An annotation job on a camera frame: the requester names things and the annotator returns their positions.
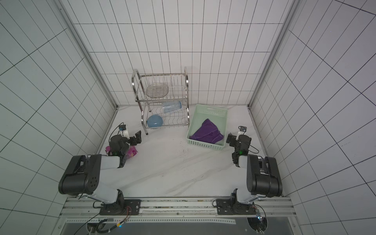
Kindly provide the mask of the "purple square dishcloth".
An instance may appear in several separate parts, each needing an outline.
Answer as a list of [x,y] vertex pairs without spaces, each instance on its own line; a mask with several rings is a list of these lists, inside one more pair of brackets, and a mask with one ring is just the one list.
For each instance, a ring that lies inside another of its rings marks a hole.
[[208,118],[202,123],[201,127],[189,137],[191,140],[216,144],[224,139],[217,126]]

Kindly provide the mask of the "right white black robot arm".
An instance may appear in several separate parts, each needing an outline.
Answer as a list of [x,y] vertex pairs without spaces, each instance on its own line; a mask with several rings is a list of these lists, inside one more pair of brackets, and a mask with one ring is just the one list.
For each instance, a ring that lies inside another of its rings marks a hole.
[[278,164],[273,157],[261,157],[249,150],[251,138],[245,134],[229,134],[226,143],[234,148],[232,160],[236,167],[246,169],[246,186],[235,189],[228,199],[217,199],[212,205],[219,215],[255,215],[263,219],[265,212],[255,204],[261,197],[280,197],[283,184]]

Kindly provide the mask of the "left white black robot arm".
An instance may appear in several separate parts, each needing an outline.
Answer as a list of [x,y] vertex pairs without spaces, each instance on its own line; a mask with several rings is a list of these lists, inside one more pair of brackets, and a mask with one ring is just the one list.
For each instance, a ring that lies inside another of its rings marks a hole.
[[86,196],[100,202],[99,215],[138,215],[141,200],[126,200],[120,189],[114,189],[100,181],[100,173],[107,169],[120,169],[127,161],[131,146],[142,142],[142,132],[134,137],[121,134],[110,138],[109,155],[73,156],[59,182],[60,194]]

